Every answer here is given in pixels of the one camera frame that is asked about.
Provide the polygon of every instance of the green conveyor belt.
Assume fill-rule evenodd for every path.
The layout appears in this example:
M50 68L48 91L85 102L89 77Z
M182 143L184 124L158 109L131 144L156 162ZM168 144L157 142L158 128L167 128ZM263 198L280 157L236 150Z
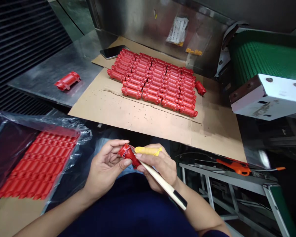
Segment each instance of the green conveyor belt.
M296 80L296 36L244 31L229 51L237 87L258 73Z

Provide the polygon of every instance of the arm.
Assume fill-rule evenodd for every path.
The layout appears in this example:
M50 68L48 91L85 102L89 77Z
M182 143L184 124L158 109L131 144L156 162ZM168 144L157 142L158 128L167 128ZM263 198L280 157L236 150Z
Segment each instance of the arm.
M159 148L160 144L151 144L146 147ZM187 201L185 215L199 236L203 236L208 230L219 230L231 236L225 222L212 209L212 207L194 190L185 185L177 177L176 163L170 158L164 148L159 156L136 154L136 158L148 165L154 166L160 175ZM161 186L154 180L150 173L140 165L137 167L146 176L150 187L159 193L164 193Z
M119 174L132 163L130 159L121 159L117 155L122 145L128 142L127 140L109 140L104 144L92 160L84 188L24 227L15 236L58 236L89 206L106 194Z

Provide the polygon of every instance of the stainless steel wall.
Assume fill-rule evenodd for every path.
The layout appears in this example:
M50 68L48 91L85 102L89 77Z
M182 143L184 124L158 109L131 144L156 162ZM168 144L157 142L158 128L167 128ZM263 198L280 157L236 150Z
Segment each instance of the stainless steel wall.
M227 25L233 23L231 19L199 5L187 7L172 0L88 1L97 27L186 61L187 66L206 77L215 75L222 38ZM183 47L166 42L177 14L189 19ZM200 47L208 42L204 51L200 49L202 56L185 52L193 41Z

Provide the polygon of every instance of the orange handle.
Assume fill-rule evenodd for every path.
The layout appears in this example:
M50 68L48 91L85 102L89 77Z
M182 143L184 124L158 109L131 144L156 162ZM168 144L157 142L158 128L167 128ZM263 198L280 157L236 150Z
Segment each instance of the orange handle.
M232 162L231 164L228 164L227 162L221 161L219 159L217 159L216 161L233 169L237 174L240 174L243 176L249 176L251 172L247 164L240 164L238 162Z

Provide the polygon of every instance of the person's left hand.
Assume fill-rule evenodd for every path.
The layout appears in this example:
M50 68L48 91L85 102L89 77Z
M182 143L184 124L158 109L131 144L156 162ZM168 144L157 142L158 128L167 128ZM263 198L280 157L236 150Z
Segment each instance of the person's left hand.
M91 162L86 185L82 189L88 201L96 201L113 186L116 178L132 160L121 158L117 153L128 140L109 140Z

